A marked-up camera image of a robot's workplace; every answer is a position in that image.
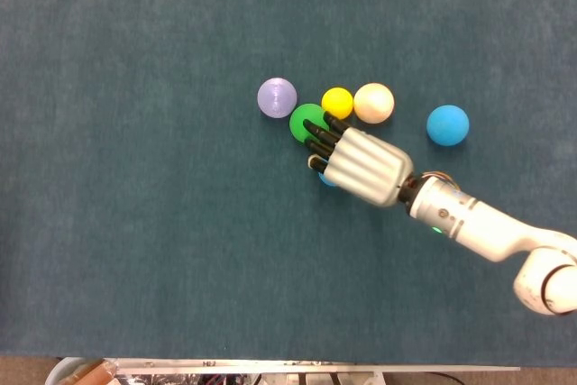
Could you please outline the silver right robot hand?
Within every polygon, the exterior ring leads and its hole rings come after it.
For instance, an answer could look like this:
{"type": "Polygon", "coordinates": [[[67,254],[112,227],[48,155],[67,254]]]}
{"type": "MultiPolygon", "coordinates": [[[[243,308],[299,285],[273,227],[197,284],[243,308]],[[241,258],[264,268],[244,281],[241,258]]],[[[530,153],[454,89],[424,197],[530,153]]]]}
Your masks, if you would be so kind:
{"type": "Polygon", "coordinates": [[[403,185],[414,172],[411,158],[398,147],[324,113],[326,126],[305,119],[311,136],[307,165],[337,187],[375,206],[398,202],[403,185]]]}

